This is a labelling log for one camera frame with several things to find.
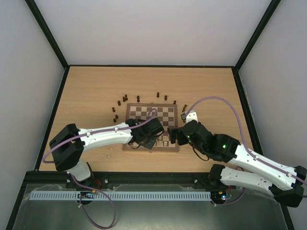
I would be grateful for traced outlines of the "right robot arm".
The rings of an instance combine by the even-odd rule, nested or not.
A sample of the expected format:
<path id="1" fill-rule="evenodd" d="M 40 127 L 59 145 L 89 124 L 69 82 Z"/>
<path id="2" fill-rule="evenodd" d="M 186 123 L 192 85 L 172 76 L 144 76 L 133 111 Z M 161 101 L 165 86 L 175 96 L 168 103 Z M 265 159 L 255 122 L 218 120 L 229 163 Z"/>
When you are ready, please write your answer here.
<path id="1" fill-rule="evenodd" d="M 192 120 L 183 127 L 169 128 L 171 143 L 189 144 L 194 151 L 216 163 L 208 180 L 213 187 L 240 186 L 256 190 L 288 207 L 298 207 L 304 196 L 307 170 L 302 166 L 278 164 L 245 148 L 226 134 L 212 134 L 200 122 Z"/>

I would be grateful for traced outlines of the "black aluminium frame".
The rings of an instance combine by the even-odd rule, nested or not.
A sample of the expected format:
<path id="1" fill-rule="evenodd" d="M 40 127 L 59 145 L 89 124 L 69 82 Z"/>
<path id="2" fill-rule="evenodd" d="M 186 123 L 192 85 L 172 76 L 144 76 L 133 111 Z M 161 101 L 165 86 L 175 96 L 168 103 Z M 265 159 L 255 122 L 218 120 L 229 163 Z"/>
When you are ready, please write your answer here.
<path id="1" fill-rule="evenodd" d="M 241 69 L 242 65 L 244 64 L 245 60 L 247 59 L 248 55 L 250 54 L 252 48 L 254 47 L 257 39 L 261 35 L 262 31 L 264 30 L 265 26 L 269 22 L 270 18 L 272 17 L 273 13 L 275 12 L 276 8 L 279 5 L 278 0 L 272 0 L 266 9 L 264 15 L 262 16 L 259 24 L 257 25 L 255 31 L 253 32 L 249 42 L 247 43 L 243 53 L 241 54 L 238 62 L 235 66 L 231 66 L 232 74 L 234 76 L 234 80 L 236 83 L 236 88 L 238 91 L 238 96 L 240 98 L 241 106 L 243 109 L 243 113 L 245 116 L 245 120 L 247 123 L 248 131 L 251 137 L 251 142 L 255 150 L 258 151 L 258 153 L 262 153 L 262 149 L 260 146 L 260 141 L 258 134 L 256 132 L 256 128 L 254 125 L 254 121 L 252 119 L 252 114 L 247 102 L 247 97 L 245 94 L 245 91 L 243 89 L 242 81 L 240 79 L 239 70 Z M 60 98 L 65 86 L 65 82 L 70 70 L 70 65 L 67 63 L 65 57 L 63 56 L 54 36 L 52 35 L 43 15 L 41 14 L 37 4 L 33 0 L 26 1 L 26 4 L 31 11 L 32 15 L 34 16 L 35 20 L 37 21 L 38 25 L 40 26 L 42 32 L 44 33 L 46 39 L 50 43 L 53 51 L 55 52 L 57 58 L 59 59 L 61 65 L 64 68 L 64 74 L 60 83 L 60 87 L 57 93 L 57 97 L 55 99 L 55 103 L 50 115 L 50 119 L 48 121 L 48 125 L 45 131 L 45 135 L 42 141 L 41 147 L 44 148 L 47 145 L 47 138 L 49 137 L 49 134 L 51 132 L 51 127 L 54 122 L 54 118 L 56 115 L 56 111 L 58 109 L 58 105 L 60 102 Z M 10 219 L 7 224 L 7 229 L 11 230 L 13 229 L 13 226 L 15 224 L 18 211 L 20 209 L 20 205 L 22 202 L 22 197 L 25 193 L 25 187 L 28 184 L 57 184 L 62 183 L 64 181 L 64 173 L 62 172 L 47 172 L 42 171 L 40 172 L 38 170 L 40 166 L 40 161 L 43 157 L 43 151 L 40 150 L 35 167 L 33 171 L 29 171 L 25 174 L 22 186 L 20 188 L 20 191 L 18 193 L 18 196 L 16 198 L 16 202 L 14 204 Z M 194 176 L 191 172 L 181 172 L 181 173 L 172 173 L 172 172 L 111 172 L 111 177 L 113 179 L 119 179 L 123 182 L 132 182 L 132 181 L 139 181 L 141 179 L 144 180 L 146 184 L 150 182 L 178 182 L 180 184 L 184 185 L 190 185 L 192 182 L 192 177 Z"/>

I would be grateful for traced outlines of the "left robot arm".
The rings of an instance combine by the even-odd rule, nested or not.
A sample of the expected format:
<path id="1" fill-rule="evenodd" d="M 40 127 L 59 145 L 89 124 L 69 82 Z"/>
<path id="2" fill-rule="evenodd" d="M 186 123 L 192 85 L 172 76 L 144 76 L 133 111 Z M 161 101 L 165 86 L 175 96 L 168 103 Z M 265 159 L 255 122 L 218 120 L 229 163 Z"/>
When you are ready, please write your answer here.
<path id="1" fill-rule="evenodd" d="M 113 144 L 132 144 L 152 149 L 157 138 L 164 132 L 158 118 L 152 120 L 128 119 L 120 124 L 96 128 L 78 129 L 66 125 L 49 143 L 55 168 L 58 172 L 69 172 L 78 182 L 94 177 L 89 163 L 81 155 L 91 149 Z"/>

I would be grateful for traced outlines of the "wooden chess board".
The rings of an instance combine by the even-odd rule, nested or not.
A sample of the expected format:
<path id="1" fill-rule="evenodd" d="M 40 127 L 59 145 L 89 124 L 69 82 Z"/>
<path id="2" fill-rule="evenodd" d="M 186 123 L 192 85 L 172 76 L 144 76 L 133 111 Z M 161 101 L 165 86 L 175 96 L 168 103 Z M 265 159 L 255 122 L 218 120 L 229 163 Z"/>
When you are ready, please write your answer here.
<path id="1" fill-rule="evenodd" d="M 149 113 L 153 108 L 157 110 L 157 117 L 161 122 L 162 126 L 164 127 L 165 131 L 161 135 L 162 140 L 159 140 L 159 137 L 152 149 L 146 149 L 144 147 L 139 147 L 136 149 L 137 151 L 147 151 L 147 152 L 179 152 L 179 145 L 177 143 L 171 144 L 170 137 L 167 131 L 167 128 L 177 127 L 177 105 L 175 104 L 168 104 L 168 103 L 128 103 L 127 110 L 126 110 L 126 119 L 142 119 L 146 120 L 152 116 Z M 133 150 L 129 144 L 124 144 L 123 148 L 124 151 Z"/>

